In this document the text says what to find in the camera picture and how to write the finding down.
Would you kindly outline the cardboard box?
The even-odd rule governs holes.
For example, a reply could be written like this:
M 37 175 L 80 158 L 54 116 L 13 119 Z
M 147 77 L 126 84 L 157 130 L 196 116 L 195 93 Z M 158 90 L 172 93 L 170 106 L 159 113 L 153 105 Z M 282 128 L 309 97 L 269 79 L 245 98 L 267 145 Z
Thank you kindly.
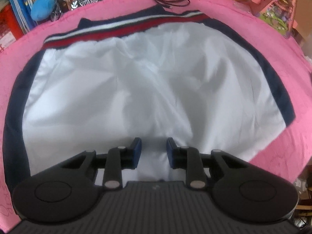
M 297 0 L 293 38 L 302 47 L 311 35 L 311 0 Z

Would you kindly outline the pink bunny print blanket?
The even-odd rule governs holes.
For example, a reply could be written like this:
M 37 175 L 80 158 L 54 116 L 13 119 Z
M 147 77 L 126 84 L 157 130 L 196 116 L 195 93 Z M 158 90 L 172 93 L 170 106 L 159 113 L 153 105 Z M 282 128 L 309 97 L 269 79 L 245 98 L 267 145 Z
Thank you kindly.
M 66 13 L 59 22 L 45 23 L 1 53 L 1 116 L 5 116 L 15 78 L 37 52 L 43 40 L 76 28 L 82 18 L 105 20 L 153 6 L 153 0 L 105 0 Z M 295 121 L 251 163 L 293 182 L 311 158 L 311 65 L 292 38 L 285 39 L 264 22 L 244 12 L 231 0 L 191 0 L 190 10 L 200 10 L 229 25 L 271 63 L 287 88 Z

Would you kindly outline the blue plush ball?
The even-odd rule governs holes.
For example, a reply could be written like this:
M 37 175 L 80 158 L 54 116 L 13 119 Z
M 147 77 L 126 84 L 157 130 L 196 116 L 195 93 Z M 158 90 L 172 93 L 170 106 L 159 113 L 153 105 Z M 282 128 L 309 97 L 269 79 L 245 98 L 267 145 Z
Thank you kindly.
M 55 0 L 36 0 L 31 9 L 31 18 L 34 21 L 44 21 L 54 10 Z

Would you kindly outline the red plastic crate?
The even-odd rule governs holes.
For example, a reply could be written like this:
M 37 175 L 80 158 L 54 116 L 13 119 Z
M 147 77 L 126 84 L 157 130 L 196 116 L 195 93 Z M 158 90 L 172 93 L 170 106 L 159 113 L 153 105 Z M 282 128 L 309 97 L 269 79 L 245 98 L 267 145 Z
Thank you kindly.
M 19 26 L 10 4 L 1 10 L 1 37 L 0 50 L 3 52 L 16 40 L 23 37 L 24 33 Z

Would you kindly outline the white navy zip jacket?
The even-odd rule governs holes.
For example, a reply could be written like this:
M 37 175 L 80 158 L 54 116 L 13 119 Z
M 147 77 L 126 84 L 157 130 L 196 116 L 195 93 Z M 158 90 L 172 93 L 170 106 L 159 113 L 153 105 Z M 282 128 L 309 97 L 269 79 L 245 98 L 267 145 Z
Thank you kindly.
M 294 120 L 264 55 L 201 11 L 153 6 L 47 37 L 15 79 L 3 131 L 7 187 L 85 150 L 142 139 L 125 180 L 180 180 L 166 140 L 250 161 Z

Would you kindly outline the pink dollhouse toy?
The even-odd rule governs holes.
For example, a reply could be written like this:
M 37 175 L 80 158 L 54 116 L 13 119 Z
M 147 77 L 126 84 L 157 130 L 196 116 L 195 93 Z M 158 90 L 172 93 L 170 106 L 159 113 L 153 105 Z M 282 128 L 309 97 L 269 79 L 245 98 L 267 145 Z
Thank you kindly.
M 254 16 L 267 23 L 286 39 L 291 36 L 297 0 L 250 0 Z

